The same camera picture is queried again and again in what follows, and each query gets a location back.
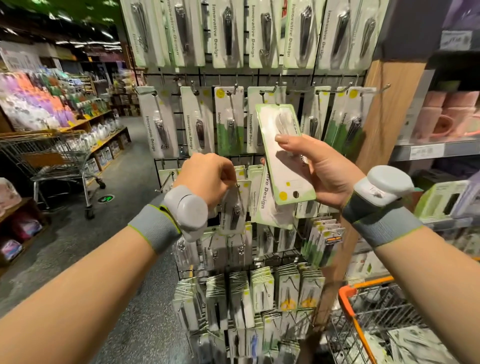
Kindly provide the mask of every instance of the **hand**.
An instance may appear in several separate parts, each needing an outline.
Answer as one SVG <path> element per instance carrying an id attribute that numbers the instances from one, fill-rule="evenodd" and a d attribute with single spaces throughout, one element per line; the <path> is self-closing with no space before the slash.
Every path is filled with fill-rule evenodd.
<path id="1" fill-rule="evenodd" d="M 236 183 L 237 175 L 231 160 L 214 153 L 195 153 L 183 163 L 173 187 L 187 186 L 193 194 L 201 197 L 211 210 Z"/>
<path id="2" fill-rule="evenodd" d="M 353 192 L 353 185 L 365 177 L 363 172 L 335 149 L 320 140 L 302 136 L 275 136 L 284 150 L 307 157 L 318 202 L 341 209 Z"/>

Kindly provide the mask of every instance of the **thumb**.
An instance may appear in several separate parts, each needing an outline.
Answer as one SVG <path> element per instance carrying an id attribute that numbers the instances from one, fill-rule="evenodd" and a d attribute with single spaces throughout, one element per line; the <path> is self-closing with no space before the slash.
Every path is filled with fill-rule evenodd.
<path id="1" fill-rule="evenodd" d="M 327 159 L 331 151 L 334 150 L 328 144 L 305 134 L 302 136 L 277 134 L 275 141 L 284 150 L 295 154 L 302 154 L 313 163 Z"/>

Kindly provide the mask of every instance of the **shelf price label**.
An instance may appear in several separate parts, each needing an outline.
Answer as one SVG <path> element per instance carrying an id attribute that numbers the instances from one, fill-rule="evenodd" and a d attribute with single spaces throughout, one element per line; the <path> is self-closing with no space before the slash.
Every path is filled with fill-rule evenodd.
<path id="1" fill-rule="evenodd" d="M 444 30 L 440 39 L 441 50 L 470 50 L 471 30 Z"/>
<path id="2" fill-rule="evenodd" d="M 445 155 L 445 144 L 427 144 L 424 146 L 411 146 L 409 160 L 440 158 Z"/>

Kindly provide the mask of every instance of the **wooden pillar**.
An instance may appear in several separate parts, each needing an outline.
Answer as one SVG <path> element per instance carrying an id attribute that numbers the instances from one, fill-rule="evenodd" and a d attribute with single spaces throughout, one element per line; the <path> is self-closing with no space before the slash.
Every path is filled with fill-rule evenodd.
<path id="1" fill-rule="evenodd" d="M 364 173 L 374 166 L 388 164 L 424 68 L 424 62 L 372 62 L 365 87 L 376 87 L 377 90 L 381 90 L 387 84 L 390 84 L 390 87 L 375 96 L 365 121 L 363 129 L 366 139 L 356 161 L 356 165 Z M 342 226 L 347 228 L 343 246 L 332 266 L 323 269 L 326 278 L 324 290 L 317 307 L 313 333 L 301 344 L 299 363 L 312 361 L 313 351 L 318 346 L 321 332 L 327 324 L 359 238 L 358 233 L 348 222 L 343 218 L 341 222 Z"/>

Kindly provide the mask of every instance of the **wrist device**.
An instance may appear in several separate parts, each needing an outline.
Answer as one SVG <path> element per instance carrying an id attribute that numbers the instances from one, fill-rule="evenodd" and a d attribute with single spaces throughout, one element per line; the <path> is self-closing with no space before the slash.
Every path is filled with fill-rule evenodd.
<path id="1" fill-rule="evenodd" d="M 173 217 L 188 242 L 199 239 L 207 227 L 208 206 L 184 185 L 172 188 L 163 200 L 163 206 Z"/>
<path id="2" fill-rule="evenodd" d="M 403 171 L 391 166 L 373 167 L 354 185 L 342 215 L 375 248 L 422 226 L 400 202 L 395 202 L 413 191 L 413 182 Z"/>

